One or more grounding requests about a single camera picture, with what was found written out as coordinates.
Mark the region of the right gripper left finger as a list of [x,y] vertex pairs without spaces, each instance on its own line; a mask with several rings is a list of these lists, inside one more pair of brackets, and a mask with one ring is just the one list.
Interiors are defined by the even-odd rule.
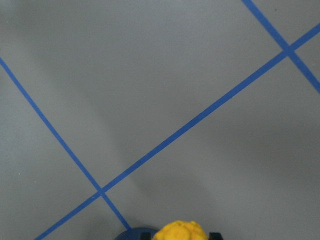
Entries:
[[151,240],[152,239],[152,233],[151,232],[142,232],[140,234],[139,240]]

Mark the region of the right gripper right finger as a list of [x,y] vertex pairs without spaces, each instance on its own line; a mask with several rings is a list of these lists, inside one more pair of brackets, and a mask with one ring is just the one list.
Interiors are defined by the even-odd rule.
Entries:
[[220,232],[210,232],[209,240],[223,240],[223,236]]

